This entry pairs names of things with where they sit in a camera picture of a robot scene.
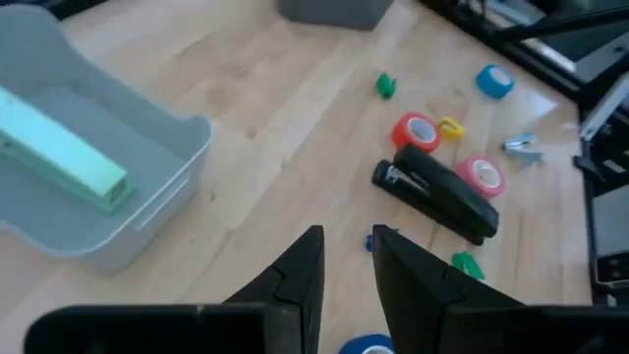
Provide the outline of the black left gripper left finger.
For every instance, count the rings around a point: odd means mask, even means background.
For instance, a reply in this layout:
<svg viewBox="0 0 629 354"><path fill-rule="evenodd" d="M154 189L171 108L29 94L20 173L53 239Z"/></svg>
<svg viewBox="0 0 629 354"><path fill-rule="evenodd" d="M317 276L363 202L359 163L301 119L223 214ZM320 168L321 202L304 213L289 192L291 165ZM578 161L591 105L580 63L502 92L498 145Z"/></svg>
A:
<svg viewBox="0 0 629 354"><path fill-rule="evenodd" d="M239 316L238 354L316 354L324 276L324 231L312 225L225 300L250 311Z"/></svg>

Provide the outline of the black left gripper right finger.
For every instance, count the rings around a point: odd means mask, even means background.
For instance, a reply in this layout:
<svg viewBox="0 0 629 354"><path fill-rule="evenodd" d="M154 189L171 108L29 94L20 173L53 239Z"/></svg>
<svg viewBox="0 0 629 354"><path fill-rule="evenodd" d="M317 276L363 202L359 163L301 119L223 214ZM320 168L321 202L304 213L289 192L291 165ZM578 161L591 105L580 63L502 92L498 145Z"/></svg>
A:
<svg viewBox="0 0 629 354"><path fill-rule="evenodd" d="M376 287L396 354L491 354L500 344L486 320L461 310L518 307L397 231L372 228Z"/></svg>

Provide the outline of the dark blue tape roll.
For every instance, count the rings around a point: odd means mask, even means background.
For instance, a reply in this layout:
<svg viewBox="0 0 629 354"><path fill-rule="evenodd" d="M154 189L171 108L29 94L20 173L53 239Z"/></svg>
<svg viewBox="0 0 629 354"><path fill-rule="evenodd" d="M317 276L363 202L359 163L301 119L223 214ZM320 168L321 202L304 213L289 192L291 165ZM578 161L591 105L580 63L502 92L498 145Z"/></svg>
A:
<svg viewBox="0 0 629 354"><path fill-rule="evenodd" d="M338 354L395 354L391 338L384 334L368 334L346 342Z"/></svg>

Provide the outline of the black stapler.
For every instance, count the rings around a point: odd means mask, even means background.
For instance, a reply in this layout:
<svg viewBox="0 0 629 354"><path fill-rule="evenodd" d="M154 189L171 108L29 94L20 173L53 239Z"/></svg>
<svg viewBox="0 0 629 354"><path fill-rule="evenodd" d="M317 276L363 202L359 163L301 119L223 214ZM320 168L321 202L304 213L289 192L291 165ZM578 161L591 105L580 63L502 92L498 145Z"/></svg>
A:
<svg viewBox="0 0 629 354"><path fill-rule="evenodd" d="M431 155L407 144L375 167L372 182L468 242L480 246L498 230L499 213Z"/></svg>

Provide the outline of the red tape roll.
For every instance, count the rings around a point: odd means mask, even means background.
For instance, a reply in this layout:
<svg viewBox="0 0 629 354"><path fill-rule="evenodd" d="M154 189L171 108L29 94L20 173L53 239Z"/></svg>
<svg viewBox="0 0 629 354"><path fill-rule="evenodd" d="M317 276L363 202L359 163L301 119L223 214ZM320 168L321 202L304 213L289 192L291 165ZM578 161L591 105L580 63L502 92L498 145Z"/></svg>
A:
<svg viewBox="0 0 629 354"><path fill-rule="evenodd" d="M411 112L405 114L393 128L392 141L397 149L412 145L431 153L439 147L441 135L428 117Z"/></svg>

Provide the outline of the yellow staple remover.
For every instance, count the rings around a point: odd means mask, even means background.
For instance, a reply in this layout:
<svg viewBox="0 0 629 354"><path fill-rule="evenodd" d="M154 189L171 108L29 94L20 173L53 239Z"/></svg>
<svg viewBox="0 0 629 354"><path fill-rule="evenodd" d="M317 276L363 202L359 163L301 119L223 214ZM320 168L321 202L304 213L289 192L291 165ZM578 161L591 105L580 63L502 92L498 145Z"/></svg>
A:
<svg viewBox="0 0 629 354"><path fill-rule="evenodd" d="M437 124L441 136L453 142L460 142L465 137L465 127L452 117L443 117Z"/></svg>

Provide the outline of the grey-blue staple remover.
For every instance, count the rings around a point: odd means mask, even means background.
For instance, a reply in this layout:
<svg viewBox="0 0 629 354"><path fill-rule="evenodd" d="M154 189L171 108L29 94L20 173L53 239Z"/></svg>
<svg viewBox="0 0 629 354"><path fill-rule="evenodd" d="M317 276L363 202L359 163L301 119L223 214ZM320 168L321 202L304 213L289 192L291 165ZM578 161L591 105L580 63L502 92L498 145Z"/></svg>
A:
<svg viewBox="0 0 629 354"><path fill-rule="evenodd" d="M525 133L519 137L510 138L502 142L502 151L510 157L517 158L521 162L522 167L529 167L543 159L543 153L529 149L529 145L536 142L536 136L531 133Z"/></svg>

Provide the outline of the light blue tape roll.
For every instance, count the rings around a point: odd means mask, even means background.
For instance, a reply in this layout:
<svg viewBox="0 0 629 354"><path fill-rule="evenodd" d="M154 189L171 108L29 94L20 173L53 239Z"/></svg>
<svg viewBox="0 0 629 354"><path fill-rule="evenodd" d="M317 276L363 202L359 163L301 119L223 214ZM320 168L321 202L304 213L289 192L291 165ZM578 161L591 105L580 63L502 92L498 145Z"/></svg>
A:
<svg viewBox="0 0 629 354"><path fill-rule="evenodd" d="M489 64L476 75L479 90L493 99L502 99L515 87L515 80L505 69Z"/></svg>

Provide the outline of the mint green stapler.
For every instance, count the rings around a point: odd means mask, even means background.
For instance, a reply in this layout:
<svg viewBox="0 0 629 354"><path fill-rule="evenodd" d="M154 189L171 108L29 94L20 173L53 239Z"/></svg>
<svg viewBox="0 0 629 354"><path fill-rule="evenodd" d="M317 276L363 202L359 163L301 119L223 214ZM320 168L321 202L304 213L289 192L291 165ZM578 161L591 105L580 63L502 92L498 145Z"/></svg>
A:
<svg viewBox="0 0 629 354"><path fill-rule="evenodd" d="M120 208L136 191L127 169L2 87L0 154L107 213Z"/></svg>

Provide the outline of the pink tape roll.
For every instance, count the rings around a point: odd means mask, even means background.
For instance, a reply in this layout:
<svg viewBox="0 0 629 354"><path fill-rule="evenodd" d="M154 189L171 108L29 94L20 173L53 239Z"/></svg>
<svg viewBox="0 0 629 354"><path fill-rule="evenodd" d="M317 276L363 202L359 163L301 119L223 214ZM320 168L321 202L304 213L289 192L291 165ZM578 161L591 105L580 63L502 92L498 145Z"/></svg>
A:
<svg viewBox="0 0 629 354"><path fill-rule="evenodd" d="M502 171L490 159L480 154L472 155L460 162L455 172L488 200L502 194L506 187Z"/></svg>

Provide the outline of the light grey plastic bin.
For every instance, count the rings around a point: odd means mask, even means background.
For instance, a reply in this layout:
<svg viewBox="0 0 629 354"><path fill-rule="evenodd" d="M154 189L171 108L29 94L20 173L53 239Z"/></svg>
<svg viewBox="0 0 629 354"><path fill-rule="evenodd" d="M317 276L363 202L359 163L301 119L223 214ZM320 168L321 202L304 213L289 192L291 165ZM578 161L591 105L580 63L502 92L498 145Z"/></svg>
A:
<svg viewBox="0 0 629 354"><path fill-rule="evenodd" d="M47 11L0 6L0 88L78 134L130 174L134 192L108 213L0 153L0 230L98 272L133 261L194 194L209 119L179 119L87 60Z"/></svg>

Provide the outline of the dark translucent plastic bin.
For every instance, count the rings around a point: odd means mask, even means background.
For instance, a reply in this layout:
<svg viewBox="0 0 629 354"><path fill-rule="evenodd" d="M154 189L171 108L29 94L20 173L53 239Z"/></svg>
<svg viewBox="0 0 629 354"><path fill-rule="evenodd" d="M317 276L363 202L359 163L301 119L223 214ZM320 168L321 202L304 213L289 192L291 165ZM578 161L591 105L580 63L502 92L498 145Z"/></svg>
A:
<svg viewBox="0 0 629 354"><path fill-rule="evenodd" d="M373 30L393 0L275 0L285 19L303 24Z"/></svg>

